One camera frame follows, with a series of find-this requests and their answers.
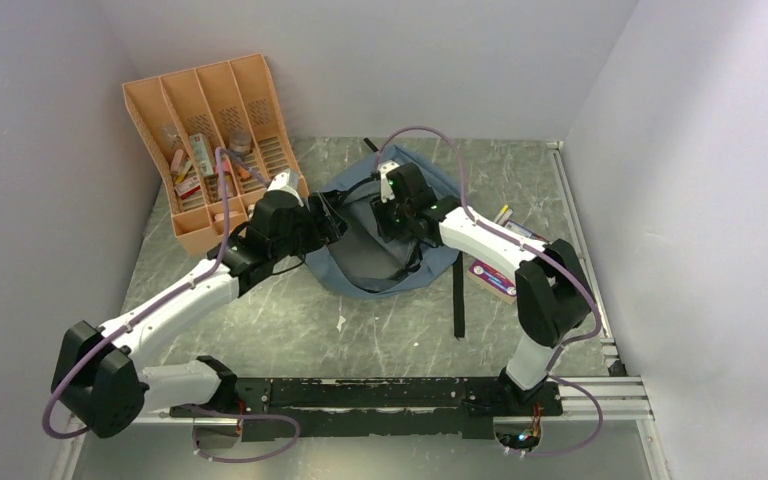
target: gray marble surface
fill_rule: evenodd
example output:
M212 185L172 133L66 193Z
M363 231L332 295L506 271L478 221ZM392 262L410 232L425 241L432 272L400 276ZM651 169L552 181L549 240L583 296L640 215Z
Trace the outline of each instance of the gray marble surface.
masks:
M380 144L383 139L373 141ZM457 161L445 143L397 143L458 178ZM292 145L311 190L369 153L358 138L299 138ZM457 145L469 164L469 202L480 213L492 218L507 203L519 223L549 239L570 239L569 212L543 143L459 140ZM148 300L197 261L175 240L161 189L123 310ZM296 261L288 259L278 268ZM210 354L240 376L497 375L521 335L516 306L469 279L465 284L466 338L458 341L452 335L451 270L428 288L358 300L325 290L302 267L268 279L192 325L154 364L184 363ZM592 327L591 316L581 330ZM554 372L607 375L599 340L570 347Z

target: gray wall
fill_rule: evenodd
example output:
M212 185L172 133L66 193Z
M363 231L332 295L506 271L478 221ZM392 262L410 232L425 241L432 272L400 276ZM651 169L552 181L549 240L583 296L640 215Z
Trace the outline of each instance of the gray wall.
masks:
M0 1L0 478L48 477L63 332L121 306L158 185L122 102L136 77L97 3Z
M768 478L768 0L641 0L564 158L674 477Z
M287 128L558 140L637 0L102 0L143 75L267 55Z

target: wall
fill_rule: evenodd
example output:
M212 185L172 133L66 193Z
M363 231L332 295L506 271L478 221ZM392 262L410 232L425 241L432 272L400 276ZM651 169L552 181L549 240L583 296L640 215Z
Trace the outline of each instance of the wall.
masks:
M674 478L768 478L768 0L641 0L563 155Z
M137 77L98 4L0 1L0 478L48 478L63 332L128 286L158 186L122 102Z
M558 140L637 0L102 0L144 76L263 52L296 135Z

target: box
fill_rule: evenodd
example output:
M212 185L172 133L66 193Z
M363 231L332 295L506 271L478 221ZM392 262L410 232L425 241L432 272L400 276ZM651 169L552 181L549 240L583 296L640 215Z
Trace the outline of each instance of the box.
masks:
M195 168L202 201L197 194L186 206L175 192L170 164L183 149L195 165L192 135L201 135L211 148L230 146L236 132L251 135L252 150L243 159L266 180L290 168L301 174L290 148L272 75L261 54L204 65L123 85L125 107L163 179L175 237L190 255L200 255L221 241L222 213L216 175ZM231 228L248 220L266 187L254 176L243 179L234 169L228 186ZM299 194L309 195L307 181L299 179Z

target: gray bag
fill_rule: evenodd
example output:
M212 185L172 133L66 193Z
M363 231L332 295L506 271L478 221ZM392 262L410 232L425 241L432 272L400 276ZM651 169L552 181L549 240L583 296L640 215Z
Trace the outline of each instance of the gray bag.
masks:
M438 198L458 196L457 184L423 156L390 146L381 161L415 163ZM347 191L342 204L334 207L348 224L336 243L310 253L305 258L313 275L329 290L355 298L382 298L414 288L425 287L443 274L459 252L447 247L431 247L417 240L382 241L369 200L380 194L378 181L366 181L372 173L375 154L347 168L319 192Z

